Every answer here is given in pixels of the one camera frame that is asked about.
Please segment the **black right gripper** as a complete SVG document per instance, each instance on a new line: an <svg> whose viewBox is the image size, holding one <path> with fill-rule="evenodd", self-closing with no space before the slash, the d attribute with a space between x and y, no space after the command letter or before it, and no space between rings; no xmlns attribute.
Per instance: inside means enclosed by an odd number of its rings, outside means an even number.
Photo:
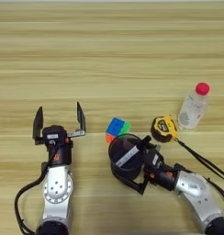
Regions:
<svg viewBox="0 0 224 235"><path fill-rule="evenodd" d="M118 172L112 171L112 174L124 185L137 191L140 195L144 194L148 179L153 185L159 185L163 188L173 191L177 177L177 171L164 163L163 156L159 153L161 146L159 144L147 144L148 152L144 157L144 177L142 183L136 183L135 179L139 176L139 171Z"/></svg>

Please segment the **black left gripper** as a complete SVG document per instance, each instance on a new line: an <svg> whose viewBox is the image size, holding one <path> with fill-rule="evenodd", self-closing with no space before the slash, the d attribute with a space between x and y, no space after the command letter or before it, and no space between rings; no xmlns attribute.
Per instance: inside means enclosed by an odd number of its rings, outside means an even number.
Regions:
<svg viewBox="0 0 224 235"><path fill-rule="evenodd" d="M67 134L68 138L81 137L86 133L85 115L80 103L77 103L77 121L79 123L79 129L75 132L69 132ZM33 122L32 139L35 141L36 145L43 143L43 138L40 136L42 129L43 109L40 106ZM70 165L72 163L72 148L72 142L64 143L60 146L48 146L47 151L49 152L50 167Z"/></svg>

